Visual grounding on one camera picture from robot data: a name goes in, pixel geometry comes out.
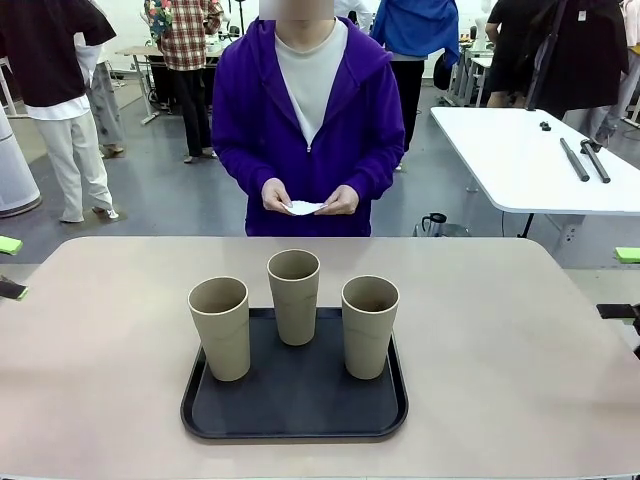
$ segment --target person in plaid shirt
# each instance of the person in plaid shirt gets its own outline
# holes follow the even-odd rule
[[[160,38],[160,50],[182,106],[189,146],[185,163],[191,163],[194,158],[213,156],[203,81],[207,61],[205,35],[218,30],[224,12],[218,0],[173,0],[167,3],[173,19],[171,27]]]

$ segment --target beige cup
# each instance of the beige cup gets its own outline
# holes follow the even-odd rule
[[[247,286],[212,278],[191,290],[189,308],[213,376],[223,382],[242,378],[251,366]]]
[[[309,343],[316,332],[320,260],[304,250],[276,253],[267,263],[278,334],[287,345]]]
[[[347,370],[361,380],[384,369],[400,293],[380,277],[357,277],[342,289],[344,357]]]

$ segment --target person's left hand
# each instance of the person's left hand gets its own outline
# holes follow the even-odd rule
[[[360,203],[360,197],[349,185],[340,185],[325,202],[326,206],[316,215],[353,215]]]

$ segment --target person's right hand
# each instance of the person's right hand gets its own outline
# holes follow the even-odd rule
[[[291,206],[291,199],[287,189],[277,178],[270,178],[262,186],[262,205],[265,210],[291,215],[284,206]]]

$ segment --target tray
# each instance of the tray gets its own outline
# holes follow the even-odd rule
[[[219,382],[200,349],[182,401],[186,429],[205,439],[380,438],[404,422],[407,393],[389,343],[385,370],[370,381],[344,366],[342,310],[319,308],[302,347],[278,337],[273,309],[251,309],[251,369]]]

